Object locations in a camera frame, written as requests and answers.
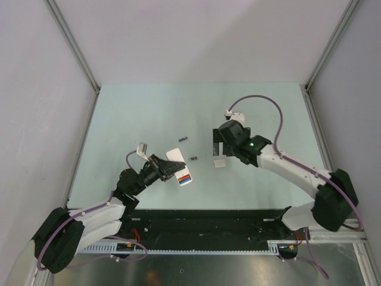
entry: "white table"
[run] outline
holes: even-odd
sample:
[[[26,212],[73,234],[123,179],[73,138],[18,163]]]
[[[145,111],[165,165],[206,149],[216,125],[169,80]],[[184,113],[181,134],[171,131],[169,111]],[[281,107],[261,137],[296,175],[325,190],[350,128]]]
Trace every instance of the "white table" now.
[[[224,122],[224,112],[238,98],[263,94],[279,103],[284,113],[280,148],[307,164],[323,167],[310,119],[297,83],[211,83],[162,85],[104,85],[96,105],[69,208],[105,201],[126,166],[126,154],[140,142],[147,155],[165,159],[179,147],[193,182],[179,187],[175,179],[155,182],[139,196],[139,209],[269,209],[300,205],[311,198],[283,178],[228,158],[227,166],[213,164],[212,129]],[[279,124],[275,107],[249,99],[234,109],[242,111],[252,136],[273,141]],[[178,139],[187,136],[185,142]],[[130,159],[138,171],[143,160]]]

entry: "small blue object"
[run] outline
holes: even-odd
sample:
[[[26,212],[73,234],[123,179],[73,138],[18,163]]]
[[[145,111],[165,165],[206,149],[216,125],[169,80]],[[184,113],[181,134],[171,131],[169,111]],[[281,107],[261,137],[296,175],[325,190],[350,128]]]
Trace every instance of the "small blue object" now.
[[[179,142],[183,142],[183,141],[185,141],[187,139],[188,139],[188,137],[181,138],[181,139],[179,139]]]

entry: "small white block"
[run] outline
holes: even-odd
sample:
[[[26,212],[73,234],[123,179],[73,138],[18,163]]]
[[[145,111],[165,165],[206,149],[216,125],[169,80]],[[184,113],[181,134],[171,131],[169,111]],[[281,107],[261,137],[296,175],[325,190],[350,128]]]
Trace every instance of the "small white block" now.
[[[225,167],[225,166],[226,166],[226,162],[224,159],[214,160],[214,167],[221,168],[221,167]]]

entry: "metal floor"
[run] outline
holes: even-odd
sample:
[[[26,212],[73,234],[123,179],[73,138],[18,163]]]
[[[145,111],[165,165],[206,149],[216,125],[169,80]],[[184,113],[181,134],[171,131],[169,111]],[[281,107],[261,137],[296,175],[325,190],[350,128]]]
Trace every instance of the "metal floor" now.
[[[102,259],[54,275],[54,286],[365,286],[352,244],[313,245],[325,280],[305,262],[284,262],[275,256],[149,255],[139,262]],[[299,257],[308,257],[302,245]],[[80,254],[72,265],[91,259]]]

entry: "cable connector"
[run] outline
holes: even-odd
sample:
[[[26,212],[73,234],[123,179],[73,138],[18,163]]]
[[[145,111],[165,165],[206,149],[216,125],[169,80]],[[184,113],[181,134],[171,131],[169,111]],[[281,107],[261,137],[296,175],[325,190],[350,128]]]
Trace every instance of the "cable connector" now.
[[[233,114],[233,112],[230,110],[226,110],[226,112],[225,112],[225,118],[226,118],[226,120],[230,120],[230,118],[232,117],[232,114]]]

